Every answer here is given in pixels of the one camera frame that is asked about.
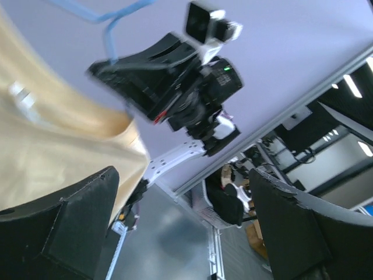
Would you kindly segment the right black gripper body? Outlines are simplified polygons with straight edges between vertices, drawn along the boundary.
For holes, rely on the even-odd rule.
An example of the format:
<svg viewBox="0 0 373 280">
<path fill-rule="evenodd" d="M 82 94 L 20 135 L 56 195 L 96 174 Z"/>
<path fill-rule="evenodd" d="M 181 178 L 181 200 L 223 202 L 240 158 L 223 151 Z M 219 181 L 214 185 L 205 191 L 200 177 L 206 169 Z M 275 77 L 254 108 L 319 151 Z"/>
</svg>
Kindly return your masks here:
<svg viewBox="0 0 373 280">
<path fill-rule="evenodd" d="M 201 62 L 197 50 L 174 33 L 117 62 L 97 61 L 87 69 L 150 121 L 162 118 L 194 124 L 204 115 L 196 88 Z"/>
</svg>

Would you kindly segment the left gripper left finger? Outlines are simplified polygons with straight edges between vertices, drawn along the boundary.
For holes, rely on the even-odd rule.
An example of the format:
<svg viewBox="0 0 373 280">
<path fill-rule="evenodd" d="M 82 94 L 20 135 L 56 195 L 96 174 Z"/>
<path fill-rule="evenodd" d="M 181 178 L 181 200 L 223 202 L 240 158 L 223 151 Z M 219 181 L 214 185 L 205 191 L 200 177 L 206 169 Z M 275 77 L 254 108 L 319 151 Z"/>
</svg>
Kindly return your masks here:
<svg viewBox="0 0 373 280">
<path fill-rule="evenodd" d="M 108 166 L 1 211 L 1 279 L 93 279 L 119 185 Z"/>
</svg>

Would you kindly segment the light blue wire hanger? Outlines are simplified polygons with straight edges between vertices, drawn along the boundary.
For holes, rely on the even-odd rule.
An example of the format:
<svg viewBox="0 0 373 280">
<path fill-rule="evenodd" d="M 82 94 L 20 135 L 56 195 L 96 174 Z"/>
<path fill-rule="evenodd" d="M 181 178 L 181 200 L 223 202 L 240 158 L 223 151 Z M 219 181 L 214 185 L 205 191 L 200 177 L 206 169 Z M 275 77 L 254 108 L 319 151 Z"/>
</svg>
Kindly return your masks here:
<svg viewBox="0 0 373 280">
<path fill-rule="evenodd" d="M 154 1 L 136 1 L 122 9 L 104 13 L 102 15 L 94 12 L 93 10 L 76 1 L 53 0 L 50 1 L 50 3 L 92 24 L 100 24 L 109 20 L 110 23 L 103 31 L 103 42 L 107 56 L 109 58 L 109 62 L 110 64 L 114 64 L 119 60 L 119 56 L 117 55 L 114 39 L 112 36 L 114 27 L 122 18 L 129 16 L 142 8 L 152 5 Z"/>
</svg>

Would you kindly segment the beige t shirt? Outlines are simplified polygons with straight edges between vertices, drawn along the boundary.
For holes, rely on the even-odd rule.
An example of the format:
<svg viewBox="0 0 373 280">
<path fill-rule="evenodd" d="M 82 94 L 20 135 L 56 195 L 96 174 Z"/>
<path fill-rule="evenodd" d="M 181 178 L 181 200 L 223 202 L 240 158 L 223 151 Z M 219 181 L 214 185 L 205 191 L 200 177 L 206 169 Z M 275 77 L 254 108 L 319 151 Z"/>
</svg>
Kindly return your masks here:
<svg viewBox="0 0 373 280">
<path fill-rule="evenodd" d="M 119 173 L 116 215 L 149 160 L 135 121 L 60 79 L 1 12 L 1 209 L 113 166 Z"/>
</svg>

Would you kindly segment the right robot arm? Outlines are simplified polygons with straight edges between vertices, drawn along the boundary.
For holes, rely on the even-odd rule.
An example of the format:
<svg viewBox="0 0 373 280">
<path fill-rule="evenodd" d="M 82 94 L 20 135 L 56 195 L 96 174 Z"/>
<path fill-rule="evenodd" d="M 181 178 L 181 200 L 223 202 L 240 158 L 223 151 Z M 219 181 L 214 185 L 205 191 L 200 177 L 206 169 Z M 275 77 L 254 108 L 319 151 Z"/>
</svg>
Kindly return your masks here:
<svg viewBox="0 0 373 280">
<path fill-rule="evenodd" d="M 239 136 L 223 103 L 243 87 L 232 63 L 218 55 L 221 42 L 195 44 L 168 33 L 151 47 L 120 58 L 97 61 L 87 72 L 120 95 L 152 123 L 185 128 L 191 140 L 151 160 L 129 198 L 139 201 L 158 177 L 179 164 L 211 157 Z"/>
</svg>

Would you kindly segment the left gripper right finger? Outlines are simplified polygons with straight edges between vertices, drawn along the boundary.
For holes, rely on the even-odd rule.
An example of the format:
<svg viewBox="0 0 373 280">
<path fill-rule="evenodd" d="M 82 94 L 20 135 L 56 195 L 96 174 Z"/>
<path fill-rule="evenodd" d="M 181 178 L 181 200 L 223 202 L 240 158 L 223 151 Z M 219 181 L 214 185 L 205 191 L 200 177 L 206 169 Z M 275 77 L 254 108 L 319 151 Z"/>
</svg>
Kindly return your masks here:
<svg viewBox="0 0 373 280">
<path fill-rule="evenodd" d="M 372 279 L 372 217 L 257 169 L 249 186 L 274 279 Z"/>
</svg>

